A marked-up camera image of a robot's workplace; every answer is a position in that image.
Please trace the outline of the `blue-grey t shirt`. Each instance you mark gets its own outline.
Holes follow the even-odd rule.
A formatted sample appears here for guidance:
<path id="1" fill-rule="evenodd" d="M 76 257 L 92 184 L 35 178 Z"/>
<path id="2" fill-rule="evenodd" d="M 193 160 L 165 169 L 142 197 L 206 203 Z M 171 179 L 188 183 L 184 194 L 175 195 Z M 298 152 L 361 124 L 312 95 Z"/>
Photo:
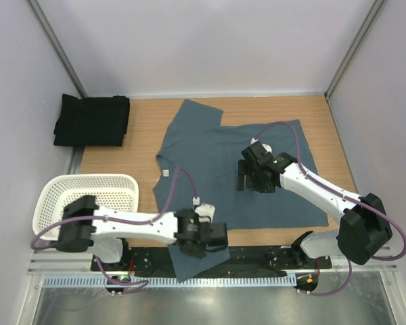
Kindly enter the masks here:
<path id="1" fill-rule="evenodd" d="M 222 110 L 191 100 L 182 103 L 156 155 L 162 172 L 153 189 L 158 208 L 190 208 L 197 192 L 202 202 L 215 207 L 215 221 L 230 230 L 328 226 L 322 210 L 289 191 L 237 190 L 241 151 L 265 127 L 222 126 L 222 115 Z"/>

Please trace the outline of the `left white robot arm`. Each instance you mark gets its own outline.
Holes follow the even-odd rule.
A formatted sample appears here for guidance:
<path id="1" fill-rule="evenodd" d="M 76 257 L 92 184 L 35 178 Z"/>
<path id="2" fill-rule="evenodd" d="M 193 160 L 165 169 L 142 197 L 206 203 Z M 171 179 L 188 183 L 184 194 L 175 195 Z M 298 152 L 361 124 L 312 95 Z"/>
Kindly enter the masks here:
<path id="1" fill-rule="evenodd" d="M 211 205 L 158 215 L 119 211 L 98 205 L 95 200 L 95 196 L 86 195 L 64 208 L 58 251 L 88 252 L 120 271 L 130 262 L 122 242 L 127 238 L 177 245 L 184 255 L 197 258 L 228 246 L 227 226 L 212 221 L 215 208 Z"/>

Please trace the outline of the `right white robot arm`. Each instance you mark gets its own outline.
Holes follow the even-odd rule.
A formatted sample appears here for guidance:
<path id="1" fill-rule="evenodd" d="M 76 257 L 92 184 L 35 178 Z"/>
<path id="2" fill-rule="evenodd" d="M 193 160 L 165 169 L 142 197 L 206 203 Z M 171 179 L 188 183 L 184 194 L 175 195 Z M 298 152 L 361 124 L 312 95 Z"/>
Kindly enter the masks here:
<path id="1" fill-rule="evenodd" d="M 325 256 L 346 257 L 366 264 L 391 238 L 382 201 L 374 194 L 360 196 L 326 181 L 287 153 L 277 156 L 255 141 L 241 152 L 238 190 L 274 193 L 281 188 L 299 195 L 327 213 L 338 224 L 328 232 L 306 232 L 292 247 L 293 263 L 306 268 Z"/>

